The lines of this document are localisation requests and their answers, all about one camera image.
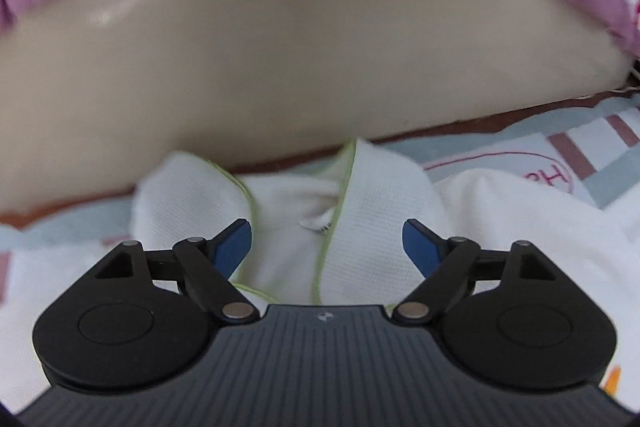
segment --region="logo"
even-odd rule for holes
[[[318,318],[319,321],[327,324],[327,322],[331,322],[332,320],[334,320],[334,314],[332,314],[332,312],[322,312],[316,315],[316,318]]]

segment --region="orange mark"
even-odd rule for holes
[[[609,373],[609,378],[602,386],[602,389],[605,393],[607,393],[611,397],[615,397],[618,392],[618,383],[620,382],[620,373],[622,373],[622,368],[617,365],[613,369],[611,369],[611,373]]]

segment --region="silver rivet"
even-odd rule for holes
[[[222,312],[228,319],[245,319],[254,312],[254,307],[246,302],[231,302],[225,304]]]
[[[422,302],[403,302],[398,313],[406,319],[423,319],[429,314],[429,307]]]

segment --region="ribbed black surface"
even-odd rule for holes
[[[89,396],[58,387],[20,419],[28,427],[616,427],[630,414],[595,387],[546,396],[489,387],[452,365],[427,331],[397,327],[379,307],[271,306],[258,323],[222,330],[198,364],[154,389]]]

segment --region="green stitched edge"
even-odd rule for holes
[[[258,207],[255,204],[255,200],[251,192],[249,191],[248,188],[246,188],[246,185],[244,185],[238,178],[236,178],[230,172],[225,171],[225,169],[220,167],[220,165],[213,163],[211,160],[206,160],[206,161],[216,171],[220,172],[220,174],[222,174],[227,180],[232,182],[236,187],[240,188],[240,190],[242,191],[242,194],[244,194],[244,197],[249,201],[249,213],[251,214],[250,219],[251,221],[255,222],[255,218],[257,217],[257,214],[258,214]],[[237,274],[235,279],[238,280],[242,277],[242,275],[244,275],[244,259],[242,260],[242,263],[240,263],[240,266],[238,266],[238,269],[236,271],[237,271]]]
[[[331,217],[332,226],[329,228],[329,233],[324,238],[322,242],[322,247],[320,249],[320,253],[318,254],[318,258],[316,259],[316,273],[314,275],[314,280],[311,285],[311,298],[316,305],[322,304],[320,300],[320,278],[322,277],[322,270],[324,270],[324,262],[326,261],[326,254],[329,250],[329,244],[331,243],[332,237],[334,237],[335,232],[335,223],[340,218],[340,214],[342,213],[342,206],[344,204],[344,196],[347,193],[347,187],[349,186],[349,181],[351,180],[351,171],[353,170],[353,163],[356,158],[356,140],[352,140],[347,145],[345,145],[342,150],[338,153],[338,157],[342,156],[342,154],[351,154],[351,164],[349,165],[347,175],[342,180],[340,184],[340,194],[338,195],[338,204],[335,207],[334,215]]]
[[[265,293],[263,291],[257,290],[255,288],[251,288],[249,286],[247,286],[246,284],[242,284],[241,282],[234,282],[233,285],[238,288],[239,290],[245,291],[247,293],[251,293],[252,295],[255,295],[257,297],[259,297],[260,299],[262,299],[263,301],[266,301],[269,304],[277,304],[278,301],[276,299],[274,299],[273,297],[271,297],[268,293]]]

